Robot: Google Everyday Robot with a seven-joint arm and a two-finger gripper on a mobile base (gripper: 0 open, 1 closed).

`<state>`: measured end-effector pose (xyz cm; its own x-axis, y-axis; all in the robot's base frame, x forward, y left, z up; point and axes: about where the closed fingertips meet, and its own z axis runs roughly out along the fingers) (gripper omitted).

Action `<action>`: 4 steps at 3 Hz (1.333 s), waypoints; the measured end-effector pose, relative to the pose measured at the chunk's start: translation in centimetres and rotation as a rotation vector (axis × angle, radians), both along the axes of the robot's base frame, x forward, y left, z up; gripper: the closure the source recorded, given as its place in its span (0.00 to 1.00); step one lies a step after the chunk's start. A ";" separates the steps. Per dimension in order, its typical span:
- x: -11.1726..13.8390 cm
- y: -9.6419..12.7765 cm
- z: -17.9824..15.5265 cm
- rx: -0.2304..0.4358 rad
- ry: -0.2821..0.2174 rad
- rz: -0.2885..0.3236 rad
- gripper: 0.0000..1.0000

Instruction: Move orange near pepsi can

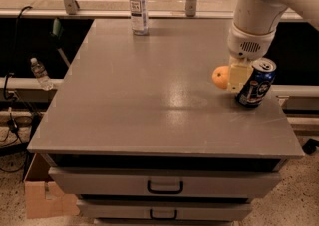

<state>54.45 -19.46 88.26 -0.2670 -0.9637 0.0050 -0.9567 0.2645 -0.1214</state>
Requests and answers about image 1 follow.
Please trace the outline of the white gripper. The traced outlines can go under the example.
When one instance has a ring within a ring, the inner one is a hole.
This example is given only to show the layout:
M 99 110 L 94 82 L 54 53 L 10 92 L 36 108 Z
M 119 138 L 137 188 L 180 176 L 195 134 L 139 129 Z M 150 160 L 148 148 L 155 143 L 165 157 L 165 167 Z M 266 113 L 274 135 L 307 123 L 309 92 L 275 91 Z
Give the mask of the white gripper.
M 268 51 L 275 31 L 256 35 L 240 30 L 231 24 L 227 46 L 230 53 L 227 89 L 233 93 L 241 91 L 252 74 L 252 61 L 262 58 Z

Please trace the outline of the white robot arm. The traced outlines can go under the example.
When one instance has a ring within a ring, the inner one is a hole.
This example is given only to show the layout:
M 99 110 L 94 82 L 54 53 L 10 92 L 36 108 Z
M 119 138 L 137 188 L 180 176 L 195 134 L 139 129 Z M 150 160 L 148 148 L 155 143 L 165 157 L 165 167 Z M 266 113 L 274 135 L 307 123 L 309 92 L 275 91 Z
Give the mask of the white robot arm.
M 319 0 L 237 1 L 227 38 L 230 91 L 240 91 L 251 74 L 252 63 L 265 56 L 287 9 L 319 30 Z

